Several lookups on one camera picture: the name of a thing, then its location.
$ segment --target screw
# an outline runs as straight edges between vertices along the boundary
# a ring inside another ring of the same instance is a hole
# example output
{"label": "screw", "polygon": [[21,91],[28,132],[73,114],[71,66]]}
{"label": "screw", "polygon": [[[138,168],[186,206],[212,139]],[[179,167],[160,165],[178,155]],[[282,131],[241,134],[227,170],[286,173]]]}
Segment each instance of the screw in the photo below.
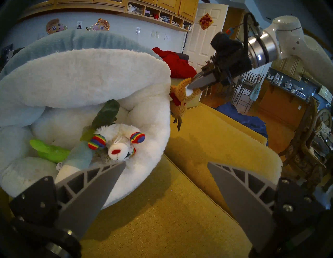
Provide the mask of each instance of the screw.
{"label": "screw", "polygon": [[308,203],[312,203],[312,199],[309,196],[304,196],[304,200],[306,200]]}
{"label": "screw", "polygon": [[283,208],[284,208],[284,210],[287,211],[287,212],[293,212],[293,211],[294,211],[294,207],[291,206],[290,204],[284,204],[284,205],[283,205]]}

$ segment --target yellow crocheted toy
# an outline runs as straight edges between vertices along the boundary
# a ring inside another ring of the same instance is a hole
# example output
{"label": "yellow crocheted toy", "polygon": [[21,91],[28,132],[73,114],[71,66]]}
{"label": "yellow crocheted toy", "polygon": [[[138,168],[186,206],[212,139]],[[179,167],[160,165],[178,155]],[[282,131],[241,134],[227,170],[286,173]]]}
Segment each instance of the yellow crocheted toy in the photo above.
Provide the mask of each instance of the yellow crocheted toy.
{"label": "yellow crocheted toy", "polygon": [[194,99],[198,96],[201,92],[201,88],[194,89],[192,94],[186,96],[186,86],[193,81],[193,78],[187,78],[182,81],[178,86],[171,86],[170,89],[170,97],[172,101],[170,101],[170,110],[172,117],[175,118],[174,124],[178,121],[178,131],[180,130],[182,124],[182,117],[186,112],[186,103],[190,100]]}

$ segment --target cartoon face sticker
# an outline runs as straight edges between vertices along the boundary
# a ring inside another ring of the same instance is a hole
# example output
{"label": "cartoon face sticker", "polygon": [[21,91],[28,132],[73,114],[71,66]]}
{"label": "cartoon face sticker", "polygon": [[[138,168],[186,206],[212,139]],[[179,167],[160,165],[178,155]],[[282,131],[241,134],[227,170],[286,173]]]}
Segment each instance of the cartoon face sticker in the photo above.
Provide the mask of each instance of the cartoon face sticker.
{"label": "cartoon face sticker", "polygon": [[109,28],[110,28],[109,22],[101,18],[98,19],[97,23],[90,26],[91,31],[97,31],[97,30],[108,31]]}
{"label": "cartoon face sticker", "polygon": [[59,19],[50,20],[46,24],[47,34],[53,34],[59,31],[67,30],[67,27],[59,22]]}

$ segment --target white fluffy pet bed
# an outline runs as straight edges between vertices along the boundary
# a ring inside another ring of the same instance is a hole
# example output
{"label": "white fluffy pet bed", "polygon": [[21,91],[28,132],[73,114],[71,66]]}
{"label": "white fluffy pet bed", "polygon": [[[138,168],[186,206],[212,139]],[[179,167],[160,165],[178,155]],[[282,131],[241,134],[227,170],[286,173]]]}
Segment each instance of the white fluffy pet bed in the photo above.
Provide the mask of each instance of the white fluffy pet bed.
{"label": "white fluffy pet bed", "polygon": [[72,149],[103,104],[116,123],[146,135],[103,208],[131,193],[159,162],[170,135],[170,69],[136,42],[109,32],[62,31],[25,47],[0,74],[0,185],[17,196],[56,164],[29,140]]}

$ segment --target yellow couch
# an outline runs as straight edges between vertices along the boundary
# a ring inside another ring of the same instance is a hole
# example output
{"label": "yellow couch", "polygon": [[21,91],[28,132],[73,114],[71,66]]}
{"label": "yellow couch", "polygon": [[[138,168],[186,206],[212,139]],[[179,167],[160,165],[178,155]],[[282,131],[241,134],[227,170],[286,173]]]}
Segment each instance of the yellow couch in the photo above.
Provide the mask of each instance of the yellow couch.
{"label": "yellow couch", "polygon": [[102,210],[83,257],[247,257],[251,243],[207,169],[220,162],[277,183],[282,162],[263,137],[200,104],[187,110],[161,161],[129,196]]}

